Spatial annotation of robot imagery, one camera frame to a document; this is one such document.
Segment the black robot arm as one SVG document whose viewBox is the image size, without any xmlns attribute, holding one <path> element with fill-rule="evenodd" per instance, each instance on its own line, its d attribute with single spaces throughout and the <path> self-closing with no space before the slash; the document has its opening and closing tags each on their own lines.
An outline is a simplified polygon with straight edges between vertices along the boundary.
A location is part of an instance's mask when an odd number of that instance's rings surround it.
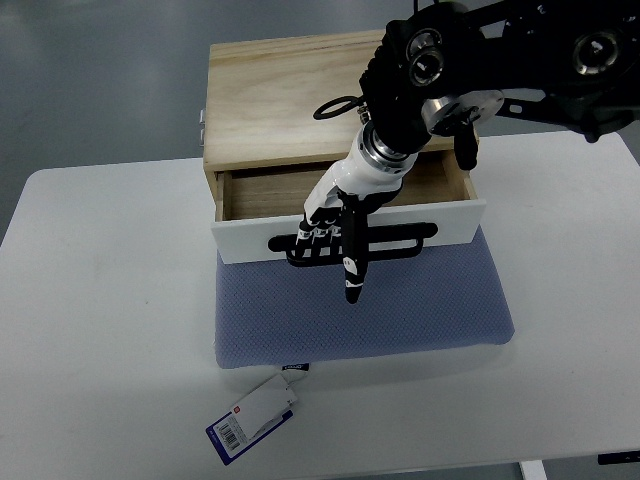
<svg viewBox="0 0 640 480">
<path fill-rule="evenodd" d="M 495 115 L 559 125 L 594 143 L 639 117 L 639 5 L 436 2 L 387 24 L 360 87 L 314 118 L 366 106 L 393 154 L 450 137 L 471 169 L 473 125 Z"/>
</svg>

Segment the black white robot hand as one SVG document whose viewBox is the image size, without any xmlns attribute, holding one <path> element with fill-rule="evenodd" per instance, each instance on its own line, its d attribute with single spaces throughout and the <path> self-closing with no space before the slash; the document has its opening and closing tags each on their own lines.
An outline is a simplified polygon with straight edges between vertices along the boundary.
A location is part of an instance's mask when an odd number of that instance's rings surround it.
<svg viewBox="0 0 640 480">
<path fill-rule="evenodd" d="M 347 156 L 334 162 L 303 205 L 293 255 L 315 256 L 325 241 L 341 247 L 345 297 L 358 301 L 368 269 L 368 215 L 394 199 L 414 166 L 418 149 L 394 150 L 379 137 L 372 122 L 361 127 Z"/>
</svg>

